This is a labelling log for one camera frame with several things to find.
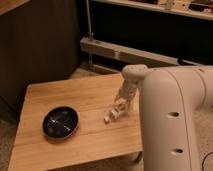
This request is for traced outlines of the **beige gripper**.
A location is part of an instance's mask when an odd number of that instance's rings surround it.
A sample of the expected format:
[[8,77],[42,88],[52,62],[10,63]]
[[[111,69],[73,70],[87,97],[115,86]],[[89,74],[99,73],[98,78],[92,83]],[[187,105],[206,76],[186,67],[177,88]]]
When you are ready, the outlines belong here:
[[137,82],[124,80],[119,94],[115,96],[114,103],[119,102],[122,98],[126,100],[127,113],[133,111],[134,108],[134,97],[137,91]]

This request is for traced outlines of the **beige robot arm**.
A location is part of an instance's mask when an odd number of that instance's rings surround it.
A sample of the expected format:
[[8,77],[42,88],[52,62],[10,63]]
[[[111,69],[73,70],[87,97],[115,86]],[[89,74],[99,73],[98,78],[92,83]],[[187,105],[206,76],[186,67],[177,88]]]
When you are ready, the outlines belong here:
[[144,171],[202,171],[193,114],[213,106],[213,66],[127,65],[118,96],[139,97]]

